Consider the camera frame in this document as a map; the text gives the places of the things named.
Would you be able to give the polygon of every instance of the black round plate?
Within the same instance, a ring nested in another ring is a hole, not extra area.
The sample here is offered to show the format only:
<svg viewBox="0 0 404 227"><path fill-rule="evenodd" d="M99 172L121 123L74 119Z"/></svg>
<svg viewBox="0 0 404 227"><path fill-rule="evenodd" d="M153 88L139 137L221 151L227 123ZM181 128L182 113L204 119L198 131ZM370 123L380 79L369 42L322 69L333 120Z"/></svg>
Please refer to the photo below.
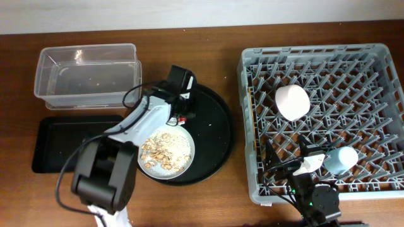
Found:
<svg viewBox="0 0 404 227"><path fill-rule="evenodd" d="M182 125L195 143L195 157L191 166L180 176L160 183L174 186L190 185L215 174L229 158L234 145L234 118L222 97L211 89L197 84L196 117Z"/></svg>

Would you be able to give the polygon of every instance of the plastic storage bin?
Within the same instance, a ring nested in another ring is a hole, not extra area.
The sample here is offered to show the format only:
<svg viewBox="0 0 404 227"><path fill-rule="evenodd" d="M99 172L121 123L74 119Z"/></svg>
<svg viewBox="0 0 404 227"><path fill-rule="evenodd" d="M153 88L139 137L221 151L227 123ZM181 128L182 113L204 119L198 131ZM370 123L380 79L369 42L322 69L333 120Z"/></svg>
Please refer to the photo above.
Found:
<svg viewBox="0 0 404 227"><path fill-rule="evenodd" d="M49 47L40 53L34 94L51 110L122 108L125 92L140 83L133 44ZM139 95L128 95L126 102Z"/></svg>
<svg viewBox="0 0 404 227"><path fill-rule="evenodd" d="M246 49L237 69L244 116L249 195L262 206L284 202L261 183L261 152L269 140L282 161L300 154L297 135L325 151L353 147L357 164L341 175L312 173L340 187L340 200L404 198L404 94L383 44ZM290 122L275 91L297 84L310 111ZM270 187L287 196L286 181Z"/></svg>

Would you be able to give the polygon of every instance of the white wall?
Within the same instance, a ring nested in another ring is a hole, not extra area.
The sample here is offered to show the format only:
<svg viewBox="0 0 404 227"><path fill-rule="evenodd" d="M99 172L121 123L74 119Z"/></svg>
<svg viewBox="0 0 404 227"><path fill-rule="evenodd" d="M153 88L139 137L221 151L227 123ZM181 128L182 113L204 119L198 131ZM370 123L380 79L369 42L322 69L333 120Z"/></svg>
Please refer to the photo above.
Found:
<svg viewBox="0 0 404 227"><path fill-rule="evenodd" d="M0 0L0 33L404 19L404 0Z"/></svg>

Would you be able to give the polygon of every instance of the plastic grid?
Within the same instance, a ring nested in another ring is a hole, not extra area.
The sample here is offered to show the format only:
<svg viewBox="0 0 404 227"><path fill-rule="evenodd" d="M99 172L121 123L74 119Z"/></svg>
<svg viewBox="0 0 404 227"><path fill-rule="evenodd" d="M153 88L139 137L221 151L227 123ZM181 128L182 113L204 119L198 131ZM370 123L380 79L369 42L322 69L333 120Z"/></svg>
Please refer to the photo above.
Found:
<svg viewBox="0 0 404 227"><path fill-rule="evenodd" d="M380 48L387 54L375 52ZM404 190L404 95L387 47L250 50L256 57L242 57L241 76L251 98L260 197L272 195L260 181L264 142L270 140L285 161L299 155L299 134L325 151L351 146L358 153L358 163L344 174L336 176L322 167L314 178L332 181L342 192ZM277 88L292 84L303 87L311 101L309 113L295 122L282 117L274 101ZM286 181L271 182L271 188L286 195Z"/></svg>

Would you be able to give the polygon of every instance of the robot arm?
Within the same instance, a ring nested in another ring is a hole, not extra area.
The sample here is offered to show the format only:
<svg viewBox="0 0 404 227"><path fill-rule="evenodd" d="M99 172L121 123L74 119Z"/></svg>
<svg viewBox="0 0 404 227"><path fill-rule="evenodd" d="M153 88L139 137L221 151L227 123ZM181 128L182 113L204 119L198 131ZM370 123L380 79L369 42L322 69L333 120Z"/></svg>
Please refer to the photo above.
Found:
<svg viewBox="0 0 404 227"><path fill-rule="evenodd" d="M140 105L106 133L125 131L92 141L83 148L71 184L71 191L82 204L100 207L109 214L126 207L134 190L139 147L171 118L195 116L190 95L194 84L191 71L172 66L167 80L147 91Z"/></svg>
<svg viewBox="0 0 404 227"><path fill-rule="evenodd" d="M301 213L308 226L340 226L337 220L341 216L338 187L328 182L314 183L311 176L321 167L325 152L303 136L299 136L299 146L299 157L282 162L270 142L266 142L264 185L269 188L269 182L286 179L292 189L292 193L288 192L289 203Z"/></svg>

